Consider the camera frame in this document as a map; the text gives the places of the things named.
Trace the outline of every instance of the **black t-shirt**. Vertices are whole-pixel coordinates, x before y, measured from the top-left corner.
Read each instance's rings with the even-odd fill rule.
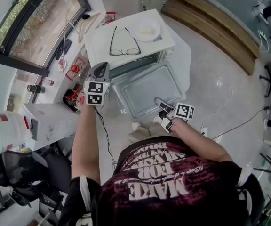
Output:
[[[104,185],[74,178],[58,225],[245,225],[240,174],[235,163],[199,158],[178,138],[151,138],[122,151]]]

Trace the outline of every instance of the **white plate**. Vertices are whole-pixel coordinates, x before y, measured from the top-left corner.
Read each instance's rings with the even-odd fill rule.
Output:
[[[132,37],[139,41],[151,41],[160,35],[160,24],[152,18],[145,18],[128,27]]]

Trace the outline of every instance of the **eyeglasses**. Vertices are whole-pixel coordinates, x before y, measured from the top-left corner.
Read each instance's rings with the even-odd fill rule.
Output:
[[[117,30],[117,27],[115,27],[115,31],[113,32],[113,35],[112,35],[112,41],[113,41],[113,37],[115,36],[115,32]],[[140,50],[140,47],[138,45],[138,43],[136,42],[135,40],[135,43],[137,45],[137,48],[130,48],[126,51],[126,53],[124,54],[123,53],[123,50],[118,50],[118,49],[112,49],[112,41],[111,41],[111,47],[110,47],[110,50],[109,50],[109,55],[113,55],[113,56],[119,56],[119,55],[140,55],[141,54],[141,50]]]

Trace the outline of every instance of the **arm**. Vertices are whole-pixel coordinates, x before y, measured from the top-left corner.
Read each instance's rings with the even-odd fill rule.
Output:
[[[197,132],[182,119],[174,118],[172,123],[171,130],[198,156],[213,161],[232,161],[222,146]]]
[[[81,175],[100,184],[96,114],[93,106],[86,104],[81,110],[72,150],[72,178]]]

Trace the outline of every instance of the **wooden panel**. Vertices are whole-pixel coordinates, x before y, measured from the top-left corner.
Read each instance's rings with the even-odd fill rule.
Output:
[[[234,19],[224,13],[214,4],[207,0],[177,0],[186,6],[191,6],[192,8],[199,9],[201,13],[210,18],[216,20],[224,29],[230,31],[236,39],[245,46],[254,56],[258,58],[259,56],[259,46],[256,41],[247,33]]]
[[[255,58],[234,36],[231,36],[229,32],[209,16],[176,0],[169,0],[162,9],[162,13],[210,40],[230,56],[248,75],[253,74]]]

